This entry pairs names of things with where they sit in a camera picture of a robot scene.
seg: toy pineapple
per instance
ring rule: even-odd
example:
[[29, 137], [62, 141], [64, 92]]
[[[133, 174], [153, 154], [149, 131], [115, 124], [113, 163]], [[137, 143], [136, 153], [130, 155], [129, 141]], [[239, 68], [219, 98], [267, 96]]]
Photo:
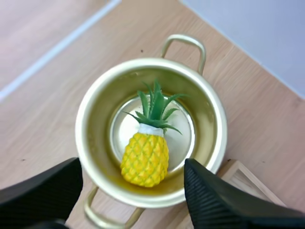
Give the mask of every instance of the toy pineapple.
[[175, 94], [165, 99], [157, 80], [154, 91], [149, 90], [150, 101], [147, 96], [138, 91], [143, 106], [143, 114], [136, 112], [134, 117], [140, 124], [139, 131], [129, 140], [121, 163], [122, 176], [125, 180], [143, 187], [158, 185], [167, 175], [168, 147], [164, 138], [167, 128], [179, 130], [167, 124], [168, 117], [176, 110], [165, 109], [167, 105], [183, 94]]

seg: pot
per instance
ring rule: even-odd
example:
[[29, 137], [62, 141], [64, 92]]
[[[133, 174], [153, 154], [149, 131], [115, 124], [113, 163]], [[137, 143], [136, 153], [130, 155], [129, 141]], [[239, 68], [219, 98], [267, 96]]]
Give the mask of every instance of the pot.
[[[173, 41], [199, 49], [197, 71], [164, 59]], [[182, 34], [171, 35], [160, 58], [140, 58], [114, 66], [87, 91], [77, 114], [75, 138], [82, 166], [95, 184], [85, 200], [84, 211], [96, 226], [130, 228], [145, 208], [164, 208], [185, 201], [183, 165], [186, 158], [195, 158], [216, 173], [226, 147], [227, 121], [217, 94], [202, 77], [205, 58], [201, 42]], [[172, 130], [166, 132], [170, 152], [168, 175], [159, 185], [144, 188], [126, 182], [120, 174], [124, 148], [139, 127], [123, 111], [140, 111], [137, 91], [145, 91], [143, 82], [152, 85], [155, 79], [158, 79], [165, 95], [183, 93], [189, 97], [169, 105], [169, 108], [180, 110], [169, 119], [169, 124], [183, 135]], [[137, 207], [127, 222], [108, 219], [91, 208], [98, 189], [122, 203]]]

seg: white strip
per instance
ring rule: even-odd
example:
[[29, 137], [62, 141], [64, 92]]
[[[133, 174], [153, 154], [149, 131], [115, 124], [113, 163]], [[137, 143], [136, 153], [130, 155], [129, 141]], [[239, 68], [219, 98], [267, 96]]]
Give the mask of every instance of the white strip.
[[39, 58], [32, 66], [21, 73], [13, 82], [6, 85], [0, 92], [0, 102], [6, 97], [18, 89], [24, 82], [30, 79], [35, 73], [42, 69], [48, 62], [50, 62], [55, 56], [67, 48], [73, 41], [87, 31], [92, 25], [103, 18], [113, 8], [115, 8], [122, 0], [111, 0], [99, 11], [92, 15], [88, 20], [81, 24], [76, 30], [70, 33], [67, 37], [56, 44], [51, 50]]
[[164, 137], [163, 129], [141, 123], [138, 133]]

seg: pot handle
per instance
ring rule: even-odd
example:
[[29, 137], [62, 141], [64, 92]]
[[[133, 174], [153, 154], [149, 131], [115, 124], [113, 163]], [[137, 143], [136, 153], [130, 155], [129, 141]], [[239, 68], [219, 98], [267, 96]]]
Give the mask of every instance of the pot handle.
[[162, 48], [161, 51], [161, 57], [164, 58], [166, 55], [166, 52], [169, 48], [169, 46], [171, 45], [171, 43], [173, 41], [180, 41], [186, 44], [190, 44], [190, 45], [194, 45], [196, 46], [199, 51], [200, 51], [200, 60], [199, 60], [199, 65], [198, 65], [198, 70], [197, 72], [202, 75], [203, 74], [203, 68], [205, 65], [205, 59], [206, 59], [206, 52], [205, 52], [205, 47], [204, 45], [197, 39], [187, 36], [187, 35], [183, 35], [183, 34], [173, 34], [171, 36], [169, 36], [166, 41], [165, 44]]
[[127, 220], [126, 223], [119, 223], [119, 222], [109, 219], [105, 216], [102, 216], [102, 215], [96, 213], [91, 208], [92, 201], [93, 201], [98, 189], [99, 188], [96, 185], [93, 186], [92, 190], [90, 191], [90, 194], [85, 199], [85, 204], [84, 204], [84, 211], [85, 211], [86, 217], [93, 224], [95, 224], [95, 226], [97, 226], [98, 228], [101, 228], [101, 229], [129, 229], [138, 221], [139, 217], [145, 210], [143, 208], [136, 208], [136, 210], [133, 212], [133, 214], [130, 216], [130, 218]]

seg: pineapple crown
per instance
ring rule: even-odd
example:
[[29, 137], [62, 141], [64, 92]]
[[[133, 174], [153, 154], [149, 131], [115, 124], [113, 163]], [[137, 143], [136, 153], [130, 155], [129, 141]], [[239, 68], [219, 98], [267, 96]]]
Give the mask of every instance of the pineapple crown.
[[174, 94], [169, 98], [165, 99], [164, 95], [162, 94], [160, 84], [158, 83], [157, 80], [155, 80], [154, 82], [153, 90], [149, 85], [147, 85], [146, 83], [144, 84], [148, 88], [150, 100], [148, 101], [147, 96], [145, 95], [144, 92], [138, 91], [138, 96], [141, 99], [141, 103], [143, 107], [143, 114], [137, 111], [136, 111], [137, 116], [127, 112], [126, 113], [134, 117], [140, 124], [143, 123], [156, 128], [161, 128], [165, 131], [167, 128], [169, 128], [178, 131], [181, 134], [181, 132], [178, 129], [167, 123], [167, 119], [169, 118], [169, 116], [171, 116], [173, 112], [177, 111], [178, 109], [171, 108], [168, 109], [166, 112], [164, 111], [171, 101], [183, 97], [185, 95]]

